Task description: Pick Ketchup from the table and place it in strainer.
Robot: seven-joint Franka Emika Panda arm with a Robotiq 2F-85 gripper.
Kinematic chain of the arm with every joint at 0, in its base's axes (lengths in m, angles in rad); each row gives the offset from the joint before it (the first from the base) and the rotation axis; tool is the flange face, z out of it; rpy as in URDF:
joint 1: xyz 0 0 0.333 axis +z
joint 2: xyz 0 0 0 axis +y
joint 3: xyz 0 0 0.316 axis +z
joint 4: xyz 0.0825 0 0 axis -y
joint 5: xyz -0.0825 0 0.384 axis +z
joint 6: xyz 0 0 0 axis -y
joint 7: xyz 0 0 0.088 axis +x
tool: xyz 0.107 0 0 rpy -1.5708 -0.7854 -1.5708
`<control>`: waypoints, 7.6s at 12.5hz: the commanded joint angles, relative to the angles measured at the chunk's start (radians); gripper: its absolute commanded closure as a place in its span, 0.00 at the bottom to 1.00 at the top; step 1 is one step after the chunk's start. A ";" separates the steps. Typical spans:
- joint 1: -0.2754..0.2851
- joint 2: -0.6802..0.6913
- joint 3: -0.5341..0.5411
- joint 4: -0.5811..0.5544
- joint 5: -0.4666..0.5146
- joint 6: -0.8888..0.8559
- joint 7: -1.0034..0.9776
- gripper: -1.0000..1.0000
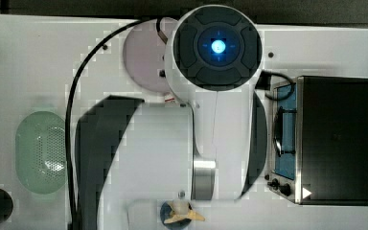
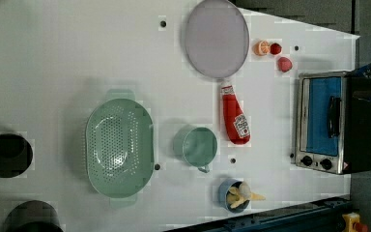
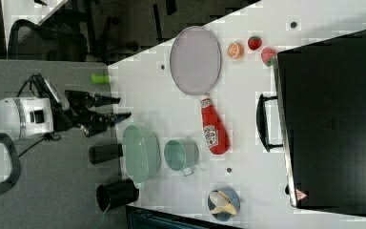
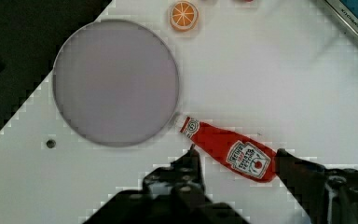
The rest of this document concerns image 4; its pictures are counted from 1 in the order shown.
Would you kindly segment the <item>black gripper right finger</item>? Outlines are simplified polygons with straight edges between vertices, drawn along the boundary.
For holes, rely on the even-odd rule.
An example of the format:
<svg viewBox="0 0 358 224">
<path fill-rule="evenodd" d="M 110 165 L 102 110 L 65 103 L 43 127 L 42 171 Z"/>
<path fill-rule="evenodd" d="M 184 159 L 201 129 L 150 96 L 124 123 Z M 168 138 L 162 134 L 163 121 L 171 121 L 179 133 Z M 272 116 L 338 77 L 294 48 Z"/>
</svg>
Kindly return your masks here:
<svg viewBox="0 0 358 224">
<path fill-rule="evenodd" d="M 358 224 L 358 170 L 328 169 L 280 148 L 275 173 L 306 211 L 311 224 Z"/>
</svg>

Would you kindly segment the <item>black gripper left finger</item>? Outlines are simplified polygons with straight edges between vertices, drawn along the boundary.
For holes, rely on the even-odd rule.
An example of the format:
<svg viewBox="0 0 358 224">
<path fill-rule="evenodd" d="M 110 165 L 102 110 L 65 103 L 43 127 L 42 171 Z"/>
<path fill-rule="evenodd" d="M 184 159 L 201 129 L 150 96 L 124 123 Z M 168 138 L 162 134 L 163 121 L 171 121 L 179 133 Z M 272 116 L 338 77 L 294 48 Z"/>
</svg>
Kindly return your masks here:
<svg viewBox="0 0 358 224">
<path fill-rule="evenodd" d="M 150 199 L 143 224 L 206 224 L 206 204 L 200 154 L 192 145 L 168 167 L 159 167 L 143 180 L 143 192 Z"/>
</svg>

